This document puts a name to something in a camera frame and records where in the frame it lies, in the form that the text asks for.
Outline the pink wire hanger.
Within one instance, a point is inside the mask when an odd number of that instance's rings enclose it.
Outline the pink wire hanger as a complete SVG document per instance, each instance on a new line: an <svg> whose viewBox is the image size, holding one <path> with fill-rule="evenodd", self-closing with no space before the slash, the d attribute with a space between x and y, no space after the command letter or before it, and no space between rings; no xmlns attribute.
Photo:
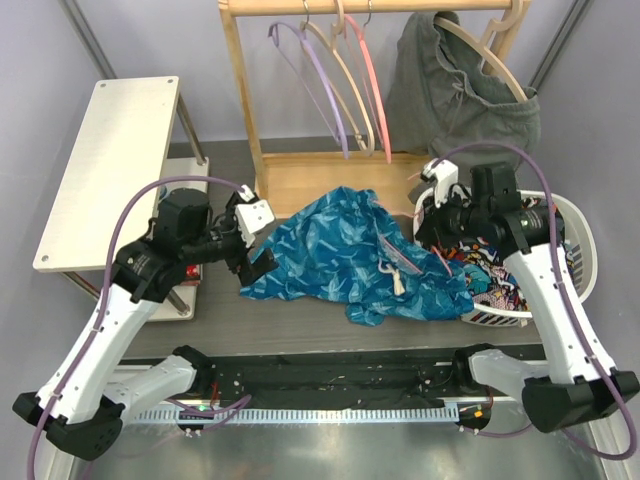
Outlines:
<svg viewBox="0 0 640 480"><path fill-rule="evenodd" d="M422 175L422 171L419 170L413 174L411 174L408 178L407 181L410 181L412 179L416 179L418 177L420 177ZM423 207L419 207L418 205L415 205L415 209L413 213L407 213L407 212L400 212L401 216L410 218L412 221L417 220L418 217L424 212L424 208ZM382 237L383 243L387 246L387 248L392 251L394 253L394 255L397 257L398 260L401 260L402 262L404 262L410 269L412 269L413 271L422 274L423 271L421 269L419 269L414 263L412 263L406 256L404 256L392 243L390 243L385 237ZM440 263L442 264L442 266L444 267L444 269L446 270L446 272L449 274L450 277L453 276L453 271L452 269L449 267L448 263L444 260L444 258L442 257L442 255L439 253L439 251L433 247L432 248L432 252L438 257Z"/></svg>

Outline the blue patterned shorts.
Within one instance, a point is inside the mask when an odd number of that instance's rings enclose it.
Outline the blue patterned shorts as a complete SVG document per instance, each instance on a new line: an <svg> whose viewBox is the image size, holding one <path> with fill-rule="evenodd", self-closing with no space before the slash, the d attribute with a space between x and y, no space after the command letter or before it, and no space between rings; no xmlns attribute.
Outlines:
<svg viewBox="0 0 640 480"><path fill-rule="evenodd" d="M410 269L385 237L423 271ZM278 268L241 289L251 300L303 297L339 303L347 319L374 327L388 317L455 320L474 308L463 270L409 241L372 190L338 187L291 216L262 243Z"/></svg>

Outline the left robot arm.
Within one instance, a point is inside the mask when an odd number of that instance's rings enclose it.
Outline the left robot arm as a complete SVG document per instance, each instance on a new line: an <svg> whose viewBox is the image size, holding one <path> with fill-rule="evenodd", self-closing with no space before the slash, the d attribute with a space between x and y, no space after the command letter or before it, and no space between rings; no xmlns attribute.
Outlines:
<svg viewBox="0 0 640 480"><path fill-rule="evenodd" d="M93 461L141 412L183 393L205 397L214 368L189 346L175 348L124 382L109 379L141 327L186 280L189 267L223 261L243 286L274 270L270 250L249 258L256 234L274 220L269 203L248 187L233 193L218 216L205 192L171 191L145 234L116 252L94 313L64 362L38 391L20 394L14 412L45 432L57 449Z"/></svg>

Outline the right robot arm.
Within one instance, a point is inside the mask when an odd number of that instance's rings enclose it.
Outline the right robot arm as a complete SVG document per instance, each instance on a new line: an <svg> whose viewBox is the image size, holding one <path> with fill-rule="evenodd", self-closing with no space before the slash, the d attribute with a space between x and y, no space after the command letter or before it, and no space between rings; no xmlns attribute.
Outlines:
<svg viewBox="0 0 640 480"><path fill-rule="evenodd" d="M420 203L417 240L452 246L480 237L494 247L524 294L547 359L545 367L533 366L488 344L465 347L454 356L455 389L465 395L497 389L520 402L544 433L623 412L639 380L618 369L591 327L565 261L553 201L523 208L506 163L473 168L468 200L454 194L458 168L448 160L430 161L420 177L432 186Z"/></svg>

